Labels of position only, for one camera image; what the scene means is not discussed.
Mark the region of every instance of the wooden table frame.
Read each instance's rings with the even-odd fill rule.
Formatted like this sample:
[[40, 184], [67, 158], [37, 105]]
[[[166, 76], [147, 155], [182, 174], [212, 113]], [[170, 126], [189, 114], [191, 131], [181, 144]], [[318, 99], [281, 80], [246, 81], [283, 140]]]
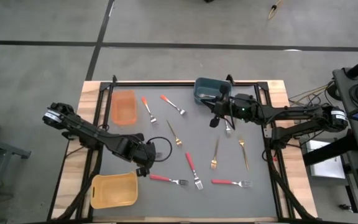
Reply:
[[[123, 81], [116, 82], [119, 86], [173, 86], [173, 85], [190, 85], [194, 81]], [[255, 85], [258, 86], [257, 99], [262, 104], [272, 105], [274, 107], [289, 106], [288, 97], [282, 80], [268, 81], [236, 81], [236, 85]], [[107, 124], [109, 111], [108, 101], [111, 101], [110, 88], [111, 82], [85, 82], [81, 92], [80, 103], [77, 114], [83, 119], [93, 122], [95, 125]], [[277, 126], [293, 126], [293, 121], [277, 121]], [[291, 144], [298, 144], [297, 141], [291, 140]], [[71, 141], [67, 147], [67, 153], [79, 148], [78, 141]], [[94, 167], [97, 157], [97, 151], [80, 151], [76, 152], [69, 158], [65, 159], [62, 164], [62, 170], [55, 189], [55, 195], [50, 207], [48, 219], [58, 217], [71, 203], [90, 174], [90, 169]], [[278, 151], [277, 162], [275, 167], [280, 171], [285, 183], [289, 184], [291, 191], [297, 197], [299, 202], [313, 216], [317, 216], [314, 206], [313, 196], [311, 194], [308, 177], [305, 166], [303, 165], [302, 154], [296, 147], [288, 147], [285, 150]], [[273, 195], [277, 209], [277, 217], [299, 218], [299, 215], [289, 205], [289, 201], [284, 196], [281, 188], [272, 181]], [[93, 209], [90, 207], [90, 197], [87, 194], [85, 202], [81, 204], [77, 213], [72, 218], [80, 220], [84, 218], [87, 222], [274, 222], [277, 218], [178, 218], [178, 217], [114, 217], [114, 219], [92, 219]]]

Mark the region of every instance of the wooden board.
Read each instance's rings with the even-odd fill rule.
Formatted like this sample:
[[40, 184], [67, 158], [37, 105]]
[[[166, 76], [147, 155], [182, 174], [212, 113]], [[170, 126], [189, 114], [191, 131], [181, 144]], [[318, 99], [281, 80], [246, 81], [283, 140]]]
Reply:
[[[134, 83], [139, 81], [124, 81], [121, 83]], [[142, 81], [142, 82], [194, 82], [194, 81]], [[274, 107], [289, 106], [287, 92], [285, 90], [284, 81], [282, 80], [267, 80], [267, 81], [249, 81], [241, 80], [237, 82], [267, 82], [270, 91], [270, 98]], [[83, 119], [93, 122], [96, 102], [99, 93], [99, 81], [84, 82], [81, 92], [80, 103], [78, 104], [77, 114]], [[99, 124], [102, 123], [104, 116], [104, 109], [106, 106], [106, 97], [103, 99], [102, 109], [100, 114]], [[277, 125], [281, 127], [290, 127], [294, 125], [293, 121], [277, 121]], [[298, 144], [296, 140], [291, 140], [291, 144]], [[72, 141], [69, 143], [67, 153], [78, 149], [80, 144], [78, 141]], [[53, 205], [52, 218], [57, 218], [61, 215], [67, 206], [73, 201], [76, 194], [80, 190], [81, 180], [83, 176], [85, 160], [87, 150], [80, 150], [68, 157], [63, 165], [63, 172], [58, 186], [57, 197], [55, 204]], [[303, 163], [302, 153], [296, 147], [287, 147], [283, 150], [283, 158], [285, 168], [287, 172], [288, 183], [291, 191], [295, 194], [299, 202], [306, 208], [306, 210], [317, 217], [316, 207], [314, 205], [313, 196], [311, 193], [306, 168]], [[83, 217], [87, 216], [89, 209], [89, 200], [87, 197], [85, 200]], [[280, 201], [282, 204], [283, 214], [288, 216], [287, 206], [285, 203], [285, 196], [280, 189]], [[274, 222], [275, 218], [178, 218], [178, 217], [122, 217], [112, 219], [95, 220], [96, 222]]]

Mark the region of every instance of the orange plastic basket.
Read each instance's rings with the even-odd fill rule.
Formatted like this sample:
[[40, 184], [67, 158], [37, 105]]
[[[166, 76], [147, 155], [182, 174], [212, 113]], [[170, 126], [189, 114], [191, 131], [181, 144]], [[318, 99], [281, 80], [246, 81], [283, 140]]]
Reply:
[[92, 180], [93, 208], [113, 208], [133, 205], [137, 200], [135, 172], [119, 175], [96, 175]]
[[115, 91], [111, 97], [111, 119], [117, 125], [136, 123], [136, 98], [133, 90]]

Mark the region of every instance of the gold fork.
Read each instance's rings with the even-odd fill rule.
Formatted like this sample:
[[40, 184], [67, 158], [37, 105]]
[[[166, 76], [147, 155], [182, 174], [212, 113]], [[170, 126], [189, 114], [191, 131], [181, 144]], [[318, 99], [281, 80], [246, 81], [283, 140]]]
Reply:
[[216, 140], [214, 159], [211, 161], [211, 169], [216, 169], [218, 162], [216, 161], [216, 154], [218, 153], [219, 137]]
[[246, 147], [244, 146], [244, 140], [241, 138], [241, 136], [239, 136], [239, 143], [240, 143], [240, 146], [241, 146], [241, 148], [242, 148], [242, 152], [244, 153], [244, 159], [246, 160], [247, 170], [249, 170], [249, 168], [248, 168], [247, 153], [246, 153]]
[[175, 134], [175, 132], [173, 131], [173, 128], [171, 127], [171, 124], [169, 123], [169, 121], [167, 120], [167, 123], [169, 125], [169, 128], [171, 129], [172, 131], [172, 134], [174, 135], [175, 137], [175, 142], [177, 143], [177, 146], [180, 147], [181, 146], [181, 140], [178, 139], [177, 135]]

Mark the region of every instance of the concrete floor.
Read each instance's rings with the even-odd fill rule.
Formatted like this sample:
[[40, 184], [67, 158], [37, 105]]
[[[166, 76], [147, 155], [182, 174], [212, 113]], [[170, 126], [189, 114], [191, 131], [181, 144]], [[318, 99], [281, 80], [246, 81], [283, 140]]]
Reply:
[[[104, 41], [358, 47], [358, 1], [286, 0], [267, 21], [273, 3], [116, 0]], [[0, 40], [96, 42], [107, 4], [0, 0]], [[0, 203], [1, 222], [46, 219], [67, 141], [41, 118], [52, 102], [77, 106], [93, 50], [0, 45], [0, 140], [33, 151], [28, 161], [11, 162], [3, 190], [14, 198]], [[93, 80], [113, 74], [120, 80], [183, 80], [230, 73], [235, 79], [284, 80], [292, 96], [326, 84], [332, 70], [357, 62], [358, 52], [102, 48]], [[319, 217], [358, 223], [358, 214], [336, 207], [348, 201], [343, 187], [312, 184], [312, 191]]]

